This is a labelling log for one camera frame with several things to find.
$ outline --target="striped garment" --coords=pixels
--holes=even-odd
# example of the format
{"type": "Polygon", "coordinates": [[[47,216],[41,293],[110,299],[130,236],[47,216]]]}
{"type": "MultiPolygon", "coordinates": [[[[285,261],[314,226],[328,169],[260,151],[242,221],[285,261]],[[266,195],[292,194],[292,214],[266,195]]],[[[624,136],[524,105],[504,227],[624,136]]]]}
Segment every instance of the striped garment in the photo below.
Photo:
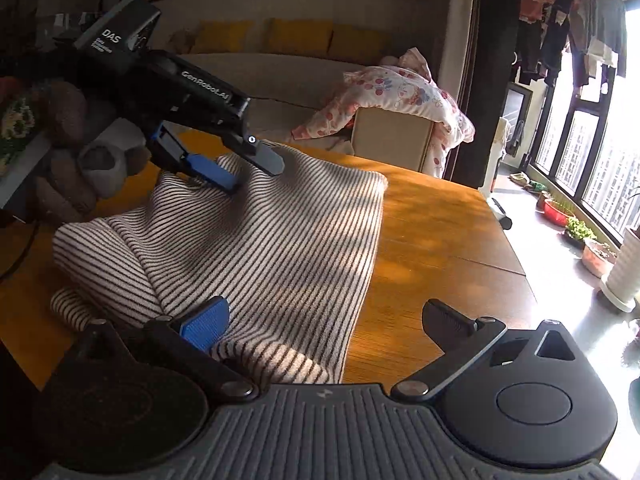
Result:
{"type": "Polygon", "coordinates": [[[258,384],[339,382],[386,178],[273,149],[286,164],[278,177],[218,159],[243,183],[231,197],[161,173],[146,206],[61,227],[54,260],[81,291],[59,291],[53,311],[76,330],[95,316],[141,326],[220,295],[230,323],[213,357],[241,362],[258,384]]]}

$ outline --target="beige sofa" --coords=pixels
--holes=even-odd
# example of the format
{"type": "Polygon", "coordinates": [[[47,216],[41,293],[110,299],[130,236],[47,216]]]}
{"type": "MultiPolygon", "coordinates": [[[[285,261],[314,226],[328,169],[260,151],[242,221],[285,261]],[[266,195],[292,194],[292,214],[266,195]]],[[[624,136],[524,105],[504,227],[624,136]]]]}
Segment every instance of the beige sofa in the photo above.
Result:
{"type": "Polygon", "coordinates": [[[361,108],[351,138],[329,136],[294,140],[290,131],[305,123],[342,81],[343,72],[360,65],[282,54],[189,54],[184,59],[252,97],[247,110],[256,136],[342,152],[422,171],[433,123],[426,119],[361,108]]]}

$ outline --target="yellow cushion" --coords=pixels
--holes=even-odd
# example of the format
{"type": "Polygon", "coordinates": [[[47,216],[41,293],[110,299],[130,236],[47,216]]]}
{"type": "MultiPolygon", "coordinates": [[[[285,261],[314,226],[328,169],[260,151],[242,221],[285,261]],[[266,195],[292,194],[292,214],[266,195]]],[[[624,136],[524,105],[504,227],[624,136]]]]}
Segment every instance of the yellow cushion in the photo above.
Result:
{"type": "Polygon", "coordinates": [[[271,20],[265,42],[270,54],[326,57],[334,24],[329,20],[271,20]]]}
{"type": "Polygon", "coordinates": [[[335,24],[327,57],[362,65],[377,65],[388,54],[390,40],[391,36],[386,32],[335,24]]]}
{"type": "Polygon", "coordinates": [[[212,52],[242,52],[244,37],[254,24],[243,22],[200,22],[200,31],[196,36],[191,54],[210,54],[212,52]]]}

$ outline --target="tiled floor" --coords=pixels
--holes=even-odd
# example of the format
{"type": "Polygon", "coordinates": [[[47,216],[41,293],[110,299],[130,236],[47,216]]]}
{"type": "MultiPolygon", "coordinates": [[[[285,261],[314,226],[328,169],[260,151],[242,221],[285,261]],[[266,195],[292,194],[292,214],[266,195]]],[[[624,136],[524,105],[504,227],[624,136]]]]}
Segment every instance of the tiled floor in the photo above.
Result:
{"type": "Polygon", "coordinates": [[[640,480],[640,427],[634,427],[629,384],[640,375],[640,346],[629,344],[624,314],[598,294],[599,280],[580,261],[582,251],[561,238],[562,229],[535,211],[536,198],[508,179],[502,166],[493,197],[513,220],[506,231],[538,300],[536,322],[560,320],[607,387],[618,409],[618,427],[602,463],[621,480],[640,480]]]}

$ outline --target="white pot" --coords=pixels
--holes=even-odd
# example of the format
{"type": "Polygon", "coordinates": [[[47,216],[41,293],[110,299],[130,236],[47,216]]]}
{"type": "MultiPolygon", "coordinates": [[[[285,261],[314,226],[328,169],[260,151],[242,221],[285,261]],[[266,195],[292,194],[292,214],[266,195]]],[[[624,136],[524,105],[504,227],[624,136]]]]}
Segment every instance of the white pot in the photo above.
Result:
{"type": "Polygon", "coordinates": [[[636,306],[640,292],[640,239],[628,227],[613,269],[602,277],[602,291],[607,299],[624,312],[636,306]]]}

